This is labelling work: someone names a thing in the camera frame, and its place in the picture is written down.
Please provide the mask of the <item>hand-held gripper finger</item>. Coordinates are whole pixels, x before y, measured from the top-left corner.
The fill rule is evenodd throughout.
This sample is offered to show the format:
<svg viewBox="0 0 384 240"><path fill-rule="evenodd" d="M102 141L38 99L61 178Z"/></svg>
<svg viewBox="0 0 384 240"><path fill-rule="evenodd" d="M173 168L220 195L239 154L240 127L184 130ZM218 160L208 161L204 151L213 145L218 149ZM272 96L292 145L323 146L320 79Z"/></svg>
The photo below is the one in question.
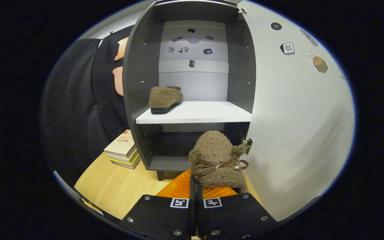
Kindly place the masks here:
<svg viewBox="0 0 384 240"><path fill-rule="evenodd" d="M188 169L156 195L140 197L118 225L151 240L190 240L196 231L193 184Z"/></svg>
<svg viewBox="0 0 384 240"><path fill-rule="evenodd" d="M197 187L197 230L206 240L253 240L278 222L251 193L204 199Z"/></svg>

